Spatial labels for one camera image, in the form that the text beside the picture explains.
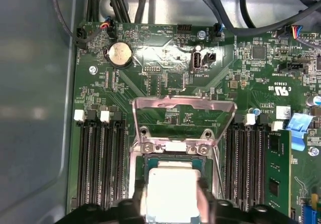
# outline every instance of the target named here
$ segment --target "capacitor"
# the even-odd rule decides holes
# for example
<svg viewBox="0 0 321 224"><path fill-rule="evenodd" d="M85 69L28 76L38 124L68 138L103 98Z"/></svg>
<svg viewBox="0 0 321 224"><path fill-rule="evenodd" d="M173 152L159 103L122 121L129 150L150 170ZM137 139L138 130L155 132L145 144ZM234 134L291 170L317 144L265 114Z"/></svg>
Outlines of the capacitor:
<svg viewBox="0 0 321 224"><path fill-rule="evenodd" d="M125 42L116 42L104 49L104 57L117 69L128 67L132 63L132 49Z"/></svg>
<svg viewBox="0 0 321 224"><path fill-rule="evenodd" d="M309 96L305 102L308 106L320 106L321 96Z"/></svg>
<svg viewBox="0 0 321 224"><path fill-rule="evenodd" d="M254 114L256 117L261 114L261 110L258 108L250 108L248 111L249 114Z"/></svg>

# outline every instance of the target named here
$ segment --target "blue tab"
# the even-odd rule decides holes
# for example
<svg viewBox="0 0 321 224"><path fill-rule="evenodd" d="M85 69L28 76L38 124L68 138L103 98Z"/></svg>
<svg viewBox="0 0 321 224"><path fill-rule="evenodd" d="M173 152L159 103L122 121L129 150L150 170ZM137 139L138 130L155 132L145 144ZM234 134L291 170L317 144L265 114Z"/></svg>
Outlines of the blue tab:
<svg viewBox="0 0 321 224"><path fill-rule="evenodd" d="M305 149L304 134L306 134L307 128L309 127L313 116L306 114L293 114L290 122L287 124L286 130L291 131L293 150L303 151Z"/></svg>

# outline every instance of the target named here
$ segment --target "red and blue wire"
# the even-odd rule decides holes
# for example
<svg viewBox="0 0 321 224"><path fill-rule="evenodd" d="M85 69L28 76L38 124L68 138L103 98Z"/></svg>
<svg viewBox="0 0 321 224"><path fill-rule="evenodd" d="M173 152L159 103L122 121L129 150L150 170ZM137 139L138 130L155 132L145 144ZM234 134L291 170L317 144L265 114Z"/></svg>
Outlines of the red and blue wire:
<svg viewBox="0 0 321 224"><path fill-rule="evenodd" d="M302 28L303 26L292 26L292 34L294 39L297 39L300 36Z"/></svg>

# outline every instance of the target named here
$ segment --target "blue connector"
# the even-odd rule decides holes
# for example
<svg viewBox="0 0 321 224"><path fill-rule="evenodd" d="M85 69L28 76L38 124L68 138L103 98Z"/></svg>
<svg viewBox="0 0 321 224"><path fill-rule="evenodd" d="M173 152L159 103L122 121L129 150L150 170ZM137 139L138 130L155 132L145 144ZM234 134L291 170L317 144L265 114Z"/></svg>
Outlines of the blue connector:
<svg viewBox="0 0 321 224"><path fill-rule="evenodd" d="M303 206L303 224L317 224L316 210L313 210L311 206Z"/></svg>
<svg viewBox="0 0 321 224"><path fill-rule="evenodd" d="M307 128L309 127L313 116L306 114L293 114L290 122L286 126L286 130L291 131L293 150L303 151L305 149L304 134L306 134Z"/></svg>

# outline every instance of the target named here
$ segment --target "green circuit board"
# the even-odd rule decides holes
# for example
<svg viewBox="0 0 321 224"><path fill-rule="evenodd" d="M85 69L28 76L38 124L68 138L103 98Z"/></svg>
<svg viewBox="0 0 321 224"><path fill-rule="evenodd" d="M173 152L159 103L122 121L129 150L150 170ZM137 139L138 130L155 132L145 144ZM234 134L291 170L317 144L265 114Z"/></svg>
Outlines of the green circuit board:
<svg viewBox="0 0 321 224"><path fill-rule="evenodd" d="M82 24L87 34L97 27L98 23ZM121 115L125 120L121 198L128 197L129 147L135 138L132 114L135 98L184 95L228 100L237 104L237 114L245 115L249 109L258 108L268 117L269 123L275 120L286 123L292 113L310 114L311 108L305 103L307 96L321 93L321 71L317 63L319 51L292 38L275 38L272 32L255 37L236 37L226 31L217 37L212 34L213 27L202 26L188 26L182 30L177 25L116 24L115 28L117 40L110 39L103 30L88 43L87 49L78 49L73 109L83 109L85 114L95 110L97 116L100 111L108 109L111 119ZM202 40L197 37L199 31L206 33ZM303 32L301 37L321 40L319 33ZM104 56L104 49L115 41L126 42L133 51L133 62L125 69L114 68ZM191 53L196 45L202 48L200 53L205 65L192 71ZM279 66L287 62L302 63L304 69L279 71ZM89 72L91 67L96 69L94 74ZM177 137L180 134L178 128L195 137L204 128L211 128L217 133L222 124L220 116L221 113L200 112L182 105L175 112L165 109L157 115L141 114L139 121L149 125L160 137ZM294 208L297 220L301 220L301 206L309 203L312 193L320 191L321 158L312 157L307 152L310 146L321 145L319 123L317 116L315 127L305 137L308 146L304 151L292 150L291 156L289 152L286 155L291 175L285 185L290 183L291 188L287 191L291 201L290 206L284 209ZM77 198L80 141L81 130L74 123L68 211L74 208ZM220 168L224 175L224 160L227 158L224 155L225 138L219 149Z"/></svg>

